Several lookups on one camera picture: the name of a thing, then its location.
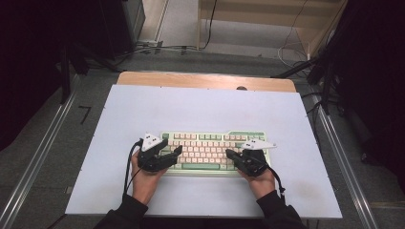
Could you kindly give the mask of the black metal stand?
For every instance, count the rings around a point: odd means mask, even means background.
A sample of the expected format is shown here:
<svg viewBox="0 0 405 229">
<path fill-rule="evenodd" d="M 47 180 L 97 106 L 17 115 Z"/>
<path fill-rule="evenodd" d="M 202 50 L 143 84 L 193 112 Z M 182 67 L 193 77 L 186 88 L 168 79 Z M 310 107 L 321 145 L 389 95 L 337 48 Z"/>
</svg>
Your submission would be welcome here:
<svg viewBox="0 0 405 229">
<path fill-rule="evenodd" d="M 118 67 L 108 62 L 105 58 L 77 43 L 63 43 L 60 46 L 60 71 L 61 71 L 61 104 L 65 104 L 71 95 L 71 77 L 70 66 L 73 66 L 79 74 L 86 74 L 89 71 L 89 66 L 85 60 L 85 56 L 90 56 L 102 67 L 106 67 L 113 73 L 122 73 Z"/>
<path fill-rule="evenodd" d="M 323 80 L 323 89 L 321 92 L 320 105 L 324 112 L 329 115 L 329 101 L 330 101 L 330 88 L 333 79 L 333 63 L 324 54 L 312 57 L 310 60 L 304 61 L 296 67 L 292 67 L 290 70 L 274 75 L 274 78 L 288 78 L 295 73 L 298 73 L 304 69 L 311 67 L 307 81 L 310 85 L 317 84 L 320 80 Z"/>
</svg>

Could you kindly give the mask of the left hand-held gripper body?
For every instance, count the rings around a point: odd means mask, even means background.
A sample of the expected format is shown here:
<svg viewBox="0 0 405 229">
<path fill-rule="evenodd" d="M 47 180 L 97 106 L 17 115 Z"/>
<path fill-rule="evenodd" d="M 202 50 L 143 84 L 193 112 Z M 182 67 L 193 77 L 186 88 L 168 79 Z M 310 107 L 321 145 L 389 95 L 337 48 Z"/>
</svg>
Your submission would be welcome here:
<svg viewBox="0 0 405 229">
<path fill-rule="evenodd" d="M 156 153 L 156 146 L 162 142 L 159 137 L 146 133 L 141 140 L 141 146 L 138 154 L 139 168 L 147 172 L 158 172 L 169 168 L 170 166 L 160 165 L 160 154 Z"/>
</svg>

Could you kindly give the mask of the white table board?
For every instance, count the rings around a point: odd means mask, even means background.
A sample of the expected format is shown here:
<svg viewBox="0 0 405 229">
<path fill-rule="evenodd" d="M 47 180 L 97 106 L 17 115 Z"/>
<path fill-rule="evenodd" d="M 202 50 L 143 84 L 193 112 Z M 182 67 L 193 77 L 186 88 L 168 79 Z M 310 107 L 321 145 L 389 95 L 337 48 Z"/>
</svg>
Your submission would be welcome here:
<svg viewBox="0 0 405 229">
<path fill-rule="evenodd" d="M 263 131 L 273 143 L 270 166 L 300 217 L 341 218 L 299 94 L 125 85 L 109 93 L 66 211 L 93 215 L 118 207 L 129 151 L 147 133 L 241 130 Z"/>
</svg>

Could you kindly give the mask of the light wooden shelf unit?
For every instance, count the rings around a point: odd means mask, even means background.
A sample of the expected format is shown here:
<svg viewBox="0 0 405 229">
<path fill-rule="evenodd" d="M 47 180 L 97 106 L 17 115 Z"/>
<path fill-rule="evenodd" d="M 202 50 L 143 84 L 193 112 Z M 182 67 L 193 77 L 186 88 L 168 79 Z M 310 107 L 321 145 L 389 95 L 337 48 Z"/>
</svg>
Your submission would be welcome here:
<svg viewBox="0 0 405 229">
<path fill-rule="evenodd" d="M 201 21 L 220 21 L 284 26 L 296 29 L 307 56 L 314 57 L 326 44 L 349 0 L 197 0 L 197 47 L 201 45 Z"/>
</svg>

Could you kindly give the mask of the person's right hand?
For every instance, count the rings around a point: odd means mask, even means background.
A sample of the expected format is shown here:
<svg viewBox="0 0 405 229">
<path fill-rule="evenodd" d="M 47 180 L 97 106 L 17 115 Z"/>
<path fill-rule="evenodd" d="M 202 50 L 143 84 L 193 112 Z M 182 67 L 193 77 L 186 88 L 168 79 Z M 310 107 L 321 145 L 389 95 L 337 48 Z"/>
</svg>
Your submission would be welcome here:
<svg viewBox="0 0 405 229">
<path fill-rule="evenodd" d="M 238 173 L 247 181 L 256 199 L 262 198 L 275 190 L 275 177 L 269 169 L 266 169 L 257 177 L 249 177 L 241 170 L 238 170 Z"/>
</svg>

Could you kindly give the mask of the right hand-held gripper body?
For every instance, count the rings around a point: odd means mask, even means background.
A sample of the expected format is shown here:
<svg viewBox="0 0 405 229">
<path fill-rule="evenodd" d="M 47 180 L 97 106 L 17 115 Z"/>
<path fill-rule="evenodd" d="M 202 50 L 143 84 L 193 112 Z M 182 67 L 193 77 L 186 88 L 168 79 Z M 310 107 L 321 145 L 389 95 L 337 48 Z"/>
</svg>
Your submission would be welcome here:
<svg viewBox="0 0 405 229">
<path fill-rule="evenodd" d="M 265 150 L 275 148 L 275 143 L 261 139 L 250 139 L 242 145 L 242 149 L 251 150 L 251 156 L 243 156 L 243 164 L 236 166 L 249 177 L 260 176 L 268 167 Z"/>
</svg>

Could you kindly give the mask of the person's left hand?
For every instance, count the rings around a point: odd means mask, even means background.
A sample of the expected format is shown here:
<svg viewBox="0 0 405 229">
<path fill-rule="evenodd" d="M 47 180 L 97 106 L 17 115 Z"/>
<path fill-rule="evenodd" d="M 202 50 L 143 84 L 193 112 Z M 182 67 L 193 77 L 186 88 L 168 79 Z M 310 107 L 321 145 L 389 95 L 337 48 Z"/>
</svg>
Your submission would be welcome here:
<svg viewBox="0 0 405 229">
<path fill-rule="evenodd" d="M 135 152 L 131 157 L 131 176 L 133 177 L 132 197 L 142 204 L 147 205 L 152 196 L 155 194 L 158 188 L 159 180 L 166 173 L 166 169 L 155 173 L 140 169 L 138 166 L 138 154 L 139 152 Z"/>
</svg>

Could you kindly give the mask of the black cabinet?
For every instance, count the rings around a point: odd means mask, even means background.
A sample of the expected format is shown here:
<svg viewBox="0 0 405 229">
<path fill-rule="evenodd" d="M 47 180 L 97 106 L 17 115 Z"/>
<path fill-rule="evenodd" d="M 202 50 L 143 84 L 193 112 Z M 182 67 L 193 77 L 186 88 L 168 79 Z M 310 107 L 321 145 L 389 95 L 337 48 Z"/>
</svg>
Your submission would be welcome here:
<svg viewBox="0 0 405 229">
<path fill-rule="evenodd" d="M 107 56 L 115 59 L 132 52 L 146 16 L 142 0 L 98 0 L 107 35 Z"/>
</svg>

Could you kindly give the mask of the grey power strip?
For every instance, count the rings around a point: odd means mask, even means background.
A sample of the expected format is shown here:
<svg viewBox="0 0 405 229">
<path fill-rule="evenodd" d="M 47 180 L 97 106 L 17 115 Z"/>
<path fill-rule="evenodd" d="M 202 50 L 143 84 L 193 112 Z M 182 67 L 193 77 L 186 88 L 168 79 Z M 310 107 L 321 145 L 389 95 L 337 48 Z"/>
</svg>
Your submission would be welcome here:
<svg viewBox="0 0 405 229">
<path fill-rule="evenodd" d="M 136 45 L 137 49 L 147 49 L 162 47 L 162 41 L 139 41 Z"/>
</svg>

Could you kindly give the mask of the wooden table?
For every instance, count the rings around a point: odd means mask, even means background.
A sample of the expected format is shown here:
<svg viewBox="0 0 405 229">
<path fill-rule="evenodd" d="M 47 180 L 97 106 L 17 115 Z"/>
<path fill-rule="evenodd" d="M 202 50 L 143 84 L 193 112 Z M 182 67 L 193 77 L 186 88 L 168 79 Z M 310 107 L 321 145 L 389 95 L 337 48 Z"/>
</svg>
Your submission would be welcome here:
<svg viewBox="0 0 405 229">
<path fill-rule="evenodd" d="M 289 79 L 247 77 L 215 73 L 124 72 L 118 85 L 140 85 L 178 88 L 204 88 L 236 90 L 244 86 L 248 91 L 295 93 Z"/>
</svg>

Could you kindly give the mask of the green and pink keyboard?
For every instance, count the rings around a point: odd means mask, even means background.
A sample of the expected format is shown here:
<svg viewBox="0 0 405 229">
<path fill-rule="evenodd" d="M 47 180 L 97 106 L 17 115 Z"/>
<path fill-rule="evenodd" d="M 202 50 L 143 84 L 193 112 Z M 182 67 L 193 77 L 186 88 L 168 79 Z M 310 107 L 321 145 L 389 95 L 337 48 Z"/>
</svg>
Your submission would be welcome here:
<svg viewBox="0 0 405 229">
<path fill-rule="evenodd" d="M 243 150 L 245 142 L 252 139 L 266 141 L 264 132 L 229 131 L 227 133 L 162 132 L 160 137 L 168 145 L 160 155 L 168 155 L 182 146 L 178 162 L 171 166 L 168 176 L 236 177 L 237 168 L 226 156 L 225 150 L 236 153 Z"/>
</svg>

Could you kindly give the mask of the dark curtain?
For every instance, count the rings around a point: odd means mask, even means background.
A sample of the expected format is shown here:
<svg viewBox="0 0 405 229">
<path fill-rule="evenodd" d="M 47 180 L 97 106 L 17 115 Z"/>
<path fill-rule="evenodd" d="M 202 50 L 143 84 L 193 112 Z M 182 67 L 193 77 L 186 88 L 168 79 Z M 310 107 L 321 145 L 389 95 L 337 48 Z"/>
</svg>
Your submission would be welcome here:
<svg viewBox="0 0 405 229">
<path fill-rule="evenodd" d="M 405 193 L 405 0 L 348 0 L 333 37 L 337 92 L 365 154 Z"/>
<path fill-rule="evenodd" d="M 0 0 L 0 151 L 61 89 L 60 46 L 81 44 L 79 33 L 95 3 Z"/>
</svg>

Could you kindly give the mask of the aluminium floor rail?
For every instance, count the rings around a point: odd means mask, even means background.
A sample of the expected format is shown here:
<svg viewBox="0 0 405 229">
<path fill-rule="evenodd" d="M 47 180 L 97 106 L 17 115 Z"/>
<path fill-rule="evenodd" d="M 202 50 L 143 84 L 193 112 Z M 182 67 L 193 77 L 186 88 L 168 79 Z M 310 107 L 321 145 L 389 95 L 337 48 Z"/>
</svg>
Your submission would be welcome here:
<svg viewBox="0 0 405 229">
<path fill-rule="evenodd" d="M 366 196 L 361 188 L 361 185 L 357 179 L 357 176 L 351 166 L 351 163 L 346 156 L 346 151 L 341 143 L 341 140 L 335 131 L 332 120 L 328 114 L 326 114 L 323 108 L 318 108 L 318 114 L 323 128 L 325 129 L 329 143 L 339 165 L 343 178 L 345 179 L 349 193 L 352 198 L 353 205 L 359 216 L 359 219 L 364 229 L 379 229 L 379 226 L 373 215 L 373 211 Z"/>
<path fill-rule="evenodd" d="M 53 117 L 53 120 L 48 127 L 46 133 L 42 137 L 39 146 L 36 148 L 33 157 L 28 164 L 23 176 L 19 179 L 17 185 L 11 192 L 11 195 L 2 210 L 0 215 L 0 229 L 11 229 L 20 208 L 22 207 L 32 185 L 53 145 L 53 142 L 58 135 L 58 132 L 71 109 L 77 90 L 81 84 L 81 77 L 76 74 L 72 79 L 72 90 L 66 102 L 59 105 Z"/>
</svg>

